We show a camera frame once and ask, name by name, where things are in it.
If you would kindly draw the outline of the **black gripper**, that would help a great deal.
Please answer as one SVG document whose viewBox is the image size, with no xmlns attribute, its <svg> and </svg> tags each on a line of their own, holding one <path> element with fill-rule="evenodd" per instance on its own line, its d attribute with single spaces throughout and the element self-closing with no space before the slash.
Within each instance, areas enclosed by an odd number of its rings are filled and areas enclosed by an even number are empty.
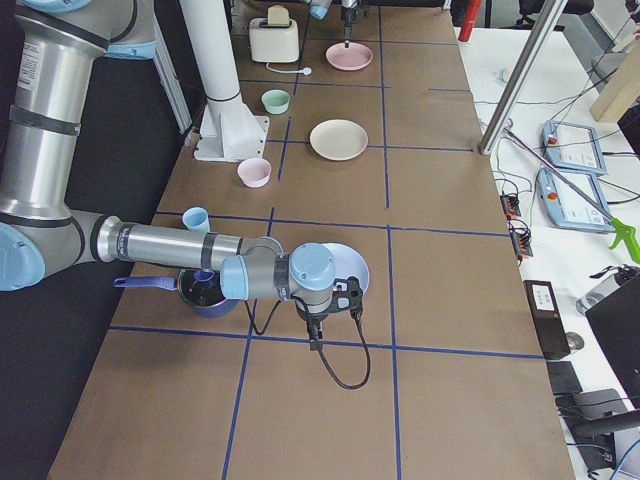
<svg viewBox="0 0 640 480">
<path fill-rule="evenodd" d="M 356 22 L 358 10 L 360 8 L 360 0 L 342 0 L 341 1 L 341 20 L 344 23 L 344 47 L 350 46 L 351 27 Z"/>
<path fill-rule="evenodd" d="M 349 276 L 346 279 L 338 278 L 334 281 L 329 304 L 322 311 L 312 312 L 311 308 L 302 300 L 296 300 L 296 312 L 303 321 L 310 321 L 319 325 L 328 316 L 348 311 L 357 325 L 362 323 L 363 290 L 359 279 Z"/>
</svg>

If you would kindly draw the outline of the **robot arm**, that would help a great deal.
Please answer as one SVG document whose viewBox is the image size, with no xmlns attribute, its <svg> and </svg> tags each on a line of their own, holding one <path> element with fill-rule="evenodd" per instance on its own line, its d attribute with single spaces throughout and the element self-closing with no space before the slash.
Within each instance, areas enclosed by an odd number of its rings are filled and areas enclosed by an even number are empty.
<svg viewBox="0 0 640 480">
<path fill-rule="evenodd" d="M 323 20 L 329 12 L 330 7 L 333 5 L 331 0 L 311 0 L 309 4 L 310 15 L 317 19 Z M 348 49 L 351 43 L 351 33 L 353 24 L 356 21 L 358 11 L 360 9 L 361 2 L 358 0 L 341 0 L 341 21 L 344 25 L 344 47 Z"/>
<path fill-rule="evenodd" d="M 240 181 L 234 165 L 186 161 L 181 137 L 151 61 L 99 59 L 66 193 L 73 208 L 149 222 L 156 211 L 199 202 Z M 109 322 L 121 296 L 111 286 L 131 264 L 76 266 L 39 284 L 1 295 L 7 331 Z"/>
</svg>

